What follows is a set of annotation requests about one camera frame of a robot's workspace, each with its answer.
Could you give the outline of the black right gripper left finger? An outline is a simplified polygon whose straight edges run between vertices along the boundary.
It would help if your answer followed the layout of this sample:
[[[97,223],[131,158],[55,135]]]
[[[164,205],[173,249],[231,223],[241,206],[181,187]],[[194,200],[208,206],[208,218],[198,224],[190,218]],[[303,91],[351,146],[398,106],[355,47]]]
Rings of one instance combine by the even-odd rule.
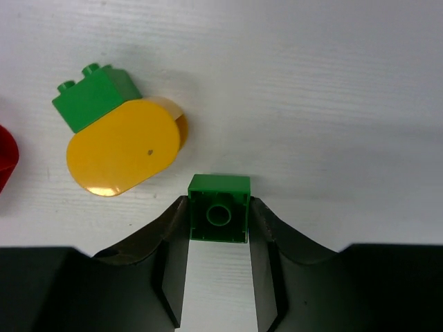
[[[2,331],[173,331],[181,323],[189,201],[88,256],[71,247],[1,249]]]

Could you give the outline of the green square lego brick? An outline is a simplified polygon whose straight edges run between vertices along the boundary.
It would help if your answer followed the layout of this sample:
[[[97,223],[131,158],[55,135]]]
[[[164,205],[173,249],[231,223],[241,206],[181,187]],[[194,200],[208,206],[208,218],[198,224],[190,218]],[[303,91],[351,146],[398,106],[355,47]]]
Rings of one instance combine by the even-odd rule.
[[[188,186],[190,238],[246,243],[251,200],[248,176],[195,174]]]

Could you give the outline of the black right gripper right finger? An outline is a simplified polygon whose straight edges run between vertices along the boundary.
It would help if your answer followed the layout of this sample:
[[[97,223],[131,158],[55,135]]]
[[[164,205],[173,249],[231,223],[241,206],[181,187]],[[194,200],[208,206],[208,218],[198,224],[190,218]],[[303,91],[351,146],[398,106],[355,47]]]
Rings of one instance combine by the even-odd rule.
[[[260,331],[441,331],[442,247],[356,243],[334,252],[251,200]]]

